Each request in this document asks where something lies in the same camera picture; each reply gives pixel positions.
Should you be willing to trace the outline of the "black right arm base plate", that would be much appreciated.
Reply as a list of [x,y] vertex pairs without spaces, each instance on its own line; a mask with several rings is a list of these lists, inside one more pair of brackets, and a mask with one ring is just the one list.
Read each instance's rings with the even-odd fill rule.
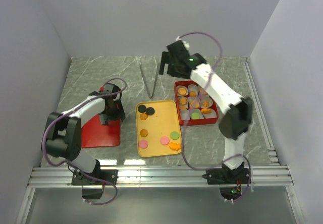
[[230,170],[226,168],[211,169],[202,175],[208,185],[237,185],[249,183],[249,169]]

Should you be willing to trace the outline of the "red box lid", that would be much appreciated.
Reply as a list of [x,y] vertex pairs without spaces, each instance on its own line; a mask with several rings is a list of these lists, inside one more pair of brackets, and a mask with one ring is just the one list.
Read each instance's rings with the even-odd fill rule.
[[102,125],[99,115],[82,127],[82,148],[117,147],[120,145],[121,120]]

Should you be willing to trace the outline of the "maple leaf cookie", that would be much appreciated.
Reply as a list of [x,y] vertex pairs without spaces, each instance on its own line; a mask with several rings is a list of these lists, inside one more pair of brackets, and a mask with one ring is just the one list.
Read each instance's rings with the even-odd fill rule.
[[187,104],[187,98],[186,97],[179,97],[178,102],[180,105],[186,105]]

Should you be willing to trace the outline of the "small orange fish cookie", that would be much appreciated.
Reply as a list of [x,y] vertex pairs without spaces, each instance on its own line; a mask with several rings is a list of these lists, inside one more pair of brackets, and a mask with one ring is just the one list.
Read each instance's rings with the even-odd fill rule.
[[210,108],[202,108],[202,109],[201,109],[201,112],[202,112],[203,114],[210,114],[210,113],[212,113],[212,111],[211,111],[211,109],[210,109]]

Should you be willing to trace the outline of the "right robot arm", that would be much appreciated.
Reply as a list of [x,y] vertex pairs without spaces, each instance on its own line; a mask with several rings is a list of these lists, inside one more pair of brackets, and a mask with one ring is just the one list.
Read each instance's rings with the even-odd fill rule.
[[206,91],[215,101],[223,114],[219,130],[225,138],[225,156],[222,163],[222,177],[227,183],[234,183],[244,169],[244,142],[252,123],[253,101],[242,97],[229,87],[207,63],[206,59],[196,53],[184,53],[183,57],[171,55],[164,51],[161,56],[159,73],[173,77],[191,79]]

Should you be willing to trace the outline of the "beige dotted round cookie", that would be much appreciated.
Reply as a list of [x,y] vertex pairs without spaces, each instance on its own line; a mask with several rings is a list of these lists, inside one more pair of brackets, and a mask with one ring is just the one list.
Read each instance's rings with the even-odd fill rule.
[[200,108],[200,103],[197,99],[193,99],[190,101],[190,107],[191,108]]

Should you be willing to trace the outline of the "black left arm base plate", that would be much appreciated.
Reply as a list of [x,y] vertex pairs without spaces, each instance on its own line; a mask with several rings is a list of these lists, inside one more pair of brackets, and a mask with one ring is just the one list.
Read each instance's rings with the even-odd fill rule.
[[[108,181],[112,184],[117,183],[118,170],[101,170],[100,174],[94,175],[95,178]],[[102,182],[85,177],[83,174],[74,171],[72,176],[71,185],[73,186],[91,186],[101,185]]]

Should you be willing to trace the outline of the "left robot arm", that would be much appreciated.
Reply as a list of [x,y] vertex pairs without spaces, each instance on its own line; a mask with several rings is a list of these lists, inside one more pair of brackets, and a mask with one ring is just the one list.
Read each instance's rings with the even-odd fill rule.
[[96,115],[106,125],[124,120],[121,96],[121,92],[93,92],[70,110],[48,115],[41,143],[47,163],[52,166],[66,163],[82,173],[89,184],[97,184],[101,180],[100,163],[81,149],[82,127]]

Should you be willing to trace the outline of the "red cookie box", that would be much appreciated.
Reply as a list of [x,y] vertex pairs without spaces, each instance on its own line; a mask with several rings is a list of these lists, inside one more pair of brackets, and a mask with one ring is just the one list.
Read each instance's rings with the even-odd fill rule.
[[185,122],[187,122],[187,125],[189,126],[196,126],[196,125],[210,125],[210,124],[214,124],[217,122],[218,118],[219,118],[219,113],[218,113],[218,109],[217,109],[217,105],[215,103],[215,101],[213,100],[213,105],[210,107],[212,108],[216,113],[217,113],[217,118],[211,118],[211,119],[206,119],[206,118],[203,118],[202,120],[186,120],[186,121],[182,121],[180,119],[180,110],[178,108],[178,97],[177,94],[176,94],[176,87],[178,85],[183,85],[185,87],[187,87],[188,85],[190,84],[195,84],[198,86],[197,83],[193,82],[192,80],[189,80],[189,81],[177,81],[175,82],[175,86],[174,86],[174,92],[175,92],[175,103],[176,103],[176,107],[177,107],[177,113],[178,113],[178,118],[179,118],[179,121],[180,121],[180,125],[182,126]]

